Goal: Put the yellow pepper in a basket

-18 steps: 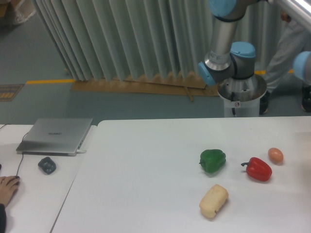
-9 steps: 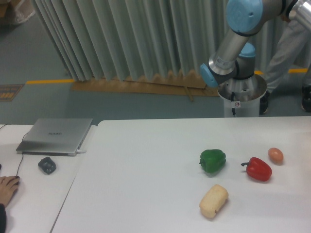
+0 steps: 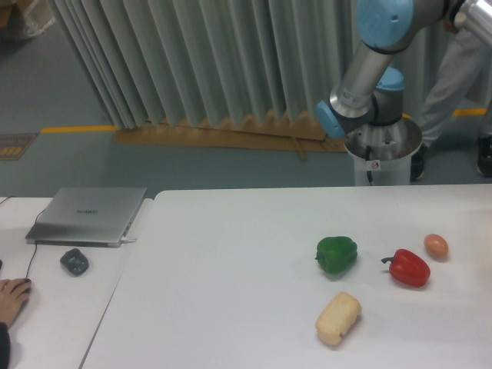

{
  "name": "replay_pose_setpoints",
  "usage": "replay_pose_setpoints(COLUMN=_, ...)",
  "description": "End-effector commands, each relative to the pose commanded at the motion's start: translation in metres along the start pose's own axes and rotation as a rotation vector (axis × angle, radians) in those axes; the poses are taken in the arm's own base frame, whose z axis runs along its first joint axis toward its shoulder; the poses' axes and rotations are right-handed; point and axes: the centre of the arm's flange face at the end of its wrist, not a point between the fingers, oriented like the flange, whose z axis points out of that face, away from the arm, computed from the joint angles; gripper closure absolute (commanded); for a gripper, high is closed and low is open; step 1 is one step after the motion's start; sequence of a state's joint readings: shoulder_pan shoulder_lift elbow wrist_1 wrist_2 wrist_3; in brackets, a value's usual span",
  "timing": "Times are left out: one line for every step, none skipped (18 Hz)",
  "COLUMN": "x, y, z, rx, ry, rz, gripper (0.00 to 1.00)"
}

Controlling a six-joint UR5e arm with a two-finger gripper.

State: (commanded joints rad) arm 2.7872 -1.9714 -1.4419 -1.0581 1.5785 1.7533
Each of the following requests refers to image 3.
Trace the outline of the operator hand on mouse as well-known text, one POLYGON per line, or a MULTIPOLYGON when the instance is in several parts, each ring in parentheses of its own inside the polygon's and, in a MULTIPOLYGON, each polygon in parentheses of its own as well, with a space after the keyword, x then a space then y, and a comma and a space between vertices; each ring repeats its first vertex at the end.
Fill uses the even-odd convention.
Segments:
POLYGON ((15 289, 22 284, 24 278, 1 280, 1 323, 5 323, 9 329, 15 322, 22 306, 17 302, 15 289))

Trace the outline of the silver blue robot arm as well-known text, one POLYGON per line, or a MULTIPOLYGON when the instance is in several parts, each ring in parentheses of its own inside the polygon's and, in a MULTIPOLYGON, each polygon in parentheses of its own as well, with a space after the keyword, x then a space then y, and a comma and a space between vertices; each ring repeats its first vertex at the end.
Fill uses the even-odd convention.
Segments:
POLYGON ((491 43, 489 1, 359 1, 356 26, 361 43, 328 101, 319 101, 317 119, 328 136, 343 138, 364 125, 386 127, 401 120, 400 110, 378 101, 375 92, 395 55, 406 50, 415 35, 439 21, 464 28, 491 43))

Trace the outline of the operator black sleeve forearm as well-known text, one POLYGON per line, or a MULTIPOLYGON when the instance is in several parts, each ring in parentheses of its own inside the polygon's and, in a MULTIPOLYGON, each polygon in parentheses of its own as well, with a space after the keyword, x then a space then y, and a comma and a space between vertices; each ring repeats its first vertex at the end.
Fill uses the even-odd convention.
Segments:
POLYGON ((11 357, 11 341, 7 325, 0 323, 0 368, 8 369, 11 357))

